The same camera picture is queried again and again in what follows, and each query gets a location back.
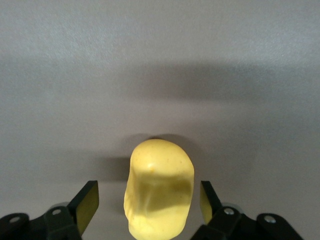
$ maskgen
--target metallic surface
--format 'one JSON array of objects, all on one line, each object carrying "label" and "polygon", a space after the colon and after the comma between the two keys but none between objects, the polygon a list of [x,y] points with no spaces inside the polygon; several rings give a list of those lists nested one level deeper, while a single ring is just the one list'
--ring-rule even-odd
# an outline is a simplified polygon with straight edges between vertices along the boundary
[{"label": "metallic surface", "polygon": [[1,0],[0,32],[0,216],[97,179],[83,237],[131,239],[128,159],[159,136],[195,168],[176,239],[203,222],[200,180],[319,238],[318,0]]}]

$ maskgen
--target yellow object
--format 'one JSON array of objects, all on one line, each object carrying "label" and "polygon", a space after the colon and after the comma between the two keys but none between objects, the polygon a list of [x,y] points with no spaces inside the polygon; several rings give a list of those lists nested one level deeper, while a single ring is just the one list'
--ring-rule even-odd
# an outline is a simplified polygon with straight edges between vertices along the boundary
[{"label": "yellow object", "polygon": [[124,194],[129,231],[137,240],[170,240],[184,229],[194,166],[178,145],[150,139],[132,152]]}]

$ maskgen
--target smooth yellow lump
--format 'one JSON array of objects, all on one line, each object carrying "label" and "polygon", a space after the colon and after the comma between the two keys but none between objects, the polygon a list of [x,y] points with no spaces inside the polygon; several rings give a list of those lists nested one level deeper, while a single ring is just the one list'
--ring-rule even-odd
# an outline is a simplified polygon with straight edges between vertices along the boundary
[{"label": "smooth yellow lump", "polygon": [[184,229],[194,190],[194,166],[178,145],[150,139],[132,152],[124,194],[129,231],[137,240],[170,240]]}]

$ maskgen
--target gray surface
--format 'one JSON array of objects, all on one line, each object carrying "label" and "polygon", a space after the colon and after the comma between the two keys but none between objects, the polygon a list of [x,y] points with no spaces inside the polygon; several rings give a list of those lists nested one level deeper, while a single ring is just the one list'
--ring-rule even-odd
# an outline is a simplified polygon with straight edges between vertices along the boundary
[{"label": "gray surface", "polygon": [[320,236],[320,3],[0,1],[0,216],[99,180],[85,240],[132,239],[128,157],[160,136],[249,217]]}]

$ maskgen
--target yellow potato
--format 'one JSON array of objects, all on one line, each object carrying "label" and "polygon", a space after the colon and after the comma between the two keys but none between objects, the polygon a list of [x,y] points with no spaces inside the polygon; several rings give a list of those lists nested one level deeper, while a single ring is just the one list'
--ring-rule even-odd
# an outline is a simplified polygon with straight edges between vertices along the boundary
[{"label": "yellow potato", "polygon": [[150,139],[132,152],[124,194],[129,231],[137,240],[170,240],[184,229],[194,166],[178,145]]}]

